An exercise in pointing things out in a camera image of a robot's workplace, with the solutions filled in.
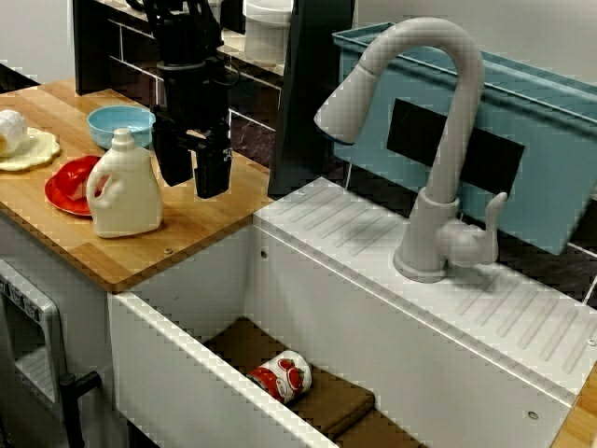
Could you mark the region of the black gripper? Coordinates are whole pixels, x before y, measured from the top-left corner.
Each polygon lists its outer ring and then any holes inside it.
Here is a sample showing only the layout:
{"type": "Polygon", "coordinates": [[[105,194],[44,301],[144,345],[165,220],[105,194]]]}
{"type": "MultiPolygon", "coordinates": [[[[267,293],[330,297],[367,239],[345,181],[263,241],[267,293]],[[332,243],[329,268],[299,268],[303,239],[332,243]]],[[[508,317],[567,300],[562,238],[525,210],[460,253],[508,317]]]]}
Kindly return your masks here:
{"type": "Polygon", "coordinates": [[[232,81],[223,59],[158,62],[164,101],[153,105],[153,148],[169,187],[192,178],[189,148],[196,148],[197,195],[212,198],[229,188],[232,153],[229,140],[229,94],[232,81]]]}

